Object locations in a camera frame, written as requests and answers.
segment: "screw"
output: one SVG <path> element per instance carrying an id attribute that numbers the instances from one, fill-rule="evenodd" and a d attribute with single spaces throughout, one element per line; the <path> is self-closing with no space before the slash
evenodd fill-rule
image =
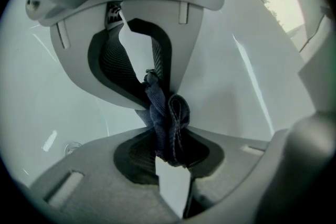
<path id="1" fill-rule="evenodd" d="M 37 1 L 37 0 L 27 0 L 27 3 L 26 3 L 27 10 L 30 10 L 32 12 L 37 10 L 39 5 L 40 5 L 40 1 Z"/>

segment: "denim fabric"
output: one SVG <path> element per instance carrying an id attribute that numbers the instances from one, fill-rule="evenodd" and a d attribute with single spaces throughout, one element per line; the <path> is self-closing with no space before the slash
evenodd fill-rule
<path id="1" fill-rule="evenodd" d="M 187 102 L 178 94 L 166 97 L 153 70 L 147 70 L 145 92 L 151 101 L 149 110 L 136 110 L 146 126 L 156 132 L 156 155 L 172 166 L 185 166 L 181 129 L 188 126 L 190 110 Z"/>

